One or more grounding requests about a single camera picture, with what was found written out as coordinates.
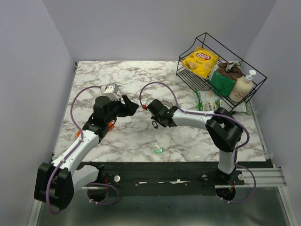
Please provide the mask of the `green tag key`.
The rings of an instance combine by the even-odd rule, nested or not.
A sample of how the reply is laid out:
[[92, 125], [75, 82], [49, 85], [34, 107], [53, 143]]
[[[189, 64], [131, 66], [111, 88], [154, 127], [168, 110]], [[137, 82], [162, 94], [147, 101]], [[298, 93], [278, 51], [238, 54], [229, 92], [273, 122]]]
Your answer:
[[164, 152], [164, 148], [157, 145], [156, 149], [154, 150], [154, 153], [159, 154], [159, 153], [163, 153], [163, 152]]

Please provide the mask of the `metal disc with keyrings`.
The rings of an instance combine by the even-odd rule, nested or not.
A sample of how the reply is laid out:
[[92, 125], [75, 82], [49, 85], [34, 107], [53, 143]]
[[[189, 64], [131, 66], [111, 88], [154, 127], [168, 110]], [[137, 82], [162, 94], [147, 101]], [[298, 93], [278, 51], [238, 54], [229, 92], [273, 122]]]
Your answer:
[[167, 98], [162, 98], [162, 99], [161, 99], [161, 103], [162, 103], [164, 106], [166, 106], [167, 108], [171, 108], [171, 107], [174, 105], [174, 103], [172, 102], [172, 100], [169, 100], [169, 99], [167, 99]]

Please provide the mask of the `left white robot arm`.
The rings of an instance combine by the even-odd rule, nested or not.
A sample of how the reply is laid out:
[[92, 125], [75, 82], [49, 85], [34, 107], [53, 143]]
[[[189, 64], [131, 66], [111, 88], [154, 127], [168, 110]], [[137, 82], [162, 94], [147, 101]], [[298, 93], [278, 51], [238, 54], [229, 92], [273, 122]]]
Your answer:
[[89, 183], [101, 185], [104, 174], [97, 167], [85, 166], [78, 169], [78, 166], [108, 133], [110, 122], [118, 117], [133, 116], [138, 107], [126, 95], [119, 100], [110, 100], [106, 96], [97, 97], [93, 113], [80, 129], [76, 141], [57, 159], [39, 166], [34, 199], [64, 210], [76, 191]]

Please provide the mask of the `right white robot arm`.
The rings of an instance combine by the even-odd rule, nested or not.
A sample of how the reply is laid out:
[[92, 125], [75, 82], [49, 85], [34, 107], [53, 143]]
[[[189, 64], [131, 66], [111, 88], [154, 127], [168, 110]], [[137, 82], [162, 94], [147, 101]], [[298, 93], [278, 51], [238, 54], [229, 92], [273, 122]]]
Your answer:
[[167, 108], [155, 99], [144, 106], [152, 114], [151, 119], [163, 127], [188, 126], [207, 130], [213, 143], [219, 149], [217, 181], [223, 185], [233, 180], [235, 147], [241, 140], [243, 129], [224, 108], [213, 112], [181, 111], [178, 107]]

